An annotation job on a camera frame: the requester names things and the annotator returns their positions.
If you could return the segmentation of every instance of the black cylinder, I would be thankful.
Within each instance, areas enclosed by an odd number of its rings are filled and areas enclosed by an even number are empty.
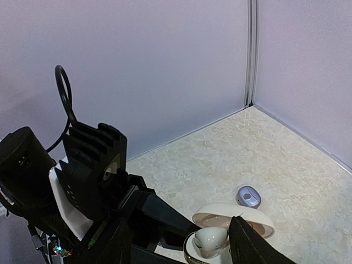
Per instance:
[[[36,207],[52,195],[48,175],[55,165],[28,126],[0,142],[0,186],[19,207]]]

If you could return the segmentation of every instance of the beige marble surface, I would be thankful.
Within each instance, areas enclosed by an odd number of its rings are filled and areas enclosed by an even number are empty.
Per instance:
[[[269,243],[297,263],[352,263],[352,175],[254,107],[128,163],[128,172],[191,219],[210,202],[236,203],[239,186],[262,196]],[[183,260],[181,252],[156,252]]]

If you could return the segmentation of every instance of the marble floor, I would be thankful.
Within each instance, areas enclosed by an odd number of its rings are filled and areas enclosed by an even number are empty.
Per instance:
[[[191,219],[210,202],[235,204],[253,186],[274,222],[268,242],[296,263],[352,263],[352,175],[251,107],[128,163],[128,172]],[[184,261],[181,252],[156,252]]]

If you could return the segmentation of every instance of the computer mouse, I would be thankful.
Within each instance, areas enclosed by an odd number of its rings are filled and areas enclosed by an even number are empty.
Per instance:
[[[239,205],[257,209],[262,202],[259,193],[251,186],[244,186],[238,190],[236,200]]]

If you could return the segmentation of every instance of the frosted panel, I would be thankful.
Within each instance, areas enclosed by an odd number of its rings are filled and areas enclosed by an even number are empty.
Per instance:
[[[351,14],[351,1],[261,1],[255,97],[350,167]]]
[[[0,138],[59,136],[56,64],[78,120],[121,130],[129,158],[243,107],[246,1],[3,1],[0,17]]]

